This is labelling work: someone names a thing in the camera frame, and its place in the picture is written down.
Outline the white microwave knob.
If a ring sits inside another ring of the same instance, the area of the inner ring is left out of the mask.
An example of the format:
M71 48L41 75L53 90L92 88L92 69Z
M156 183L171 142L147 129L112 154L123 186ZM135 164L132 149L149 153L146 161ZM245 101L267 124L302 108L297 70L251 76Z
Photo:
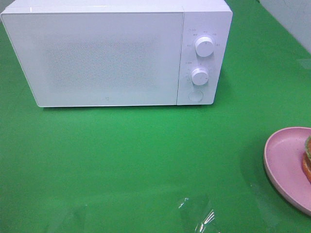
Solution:
M196 68L191 72L191 80L194 85L205 85L209 80L209 75L206 69Z
M214 51L214 41L208 36L202 36L195 41L195 51L200 57L208 57Z

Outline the pink round plate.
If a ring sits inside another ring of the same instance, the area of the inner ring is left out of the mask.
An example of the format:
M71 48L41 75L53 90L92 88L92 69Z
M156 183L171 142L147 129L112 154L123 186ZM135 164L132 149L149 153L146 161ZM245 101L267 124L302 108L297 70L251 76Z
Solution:
M302 169L308 127L288 127L266 141L263 162L269 180L281 196L301 212L311 215L311 183Z

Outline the round white door release button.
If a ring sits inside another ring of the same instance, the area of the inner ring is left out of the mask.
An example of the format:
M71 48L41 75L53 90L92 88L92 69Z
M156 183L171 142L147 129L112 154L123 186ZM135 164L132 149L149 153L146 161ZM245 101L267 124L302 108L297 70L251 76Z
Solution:
M203 93L199 90L195 90L189 93L189 100L193 102L200 102L203 99Z

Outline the white microwave door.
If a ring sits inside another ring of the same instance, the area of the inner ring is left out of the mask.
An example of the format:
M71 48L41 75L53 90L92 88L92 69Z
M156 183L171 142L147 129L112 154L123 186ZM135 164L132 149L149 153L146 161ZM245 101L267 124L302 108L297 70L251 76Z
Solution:
M177 102L182 13L3 14L40 107Z

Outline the white microwave oven body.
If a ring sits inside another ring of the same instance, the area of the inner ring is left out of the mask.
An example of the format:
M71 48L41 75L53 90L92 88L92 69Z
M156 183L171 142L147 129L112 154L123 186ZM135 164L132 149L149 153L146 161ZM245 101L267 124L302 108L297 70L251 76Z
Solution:
M3 14L59 13L182 13L183 26L180 49L179 80L177 102L174 105L202 105L212 104L214 102L233 16L231 9L225 1L16 0L4 9L0 17L2 20ZM195 41L202 36L208 36L214 41L214 51L208 57L200 57L195 51ZM204 68L207 70L209 80L205 85L197 86L192 83L191 72L196 68ZM189 93L195 90L199 90L203 93L203 99L200 102L189 100Z

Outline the burger with lettuce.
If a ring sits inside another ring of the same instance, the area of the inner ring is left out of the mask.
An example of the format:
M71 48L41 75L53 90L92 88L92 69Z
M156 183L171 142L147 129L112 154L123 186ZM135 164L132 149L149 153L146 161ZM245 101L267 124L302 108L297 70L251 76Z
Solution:
M311 182L311 137L310 136L305 141L305 152L302 158L302 169L308 181Z

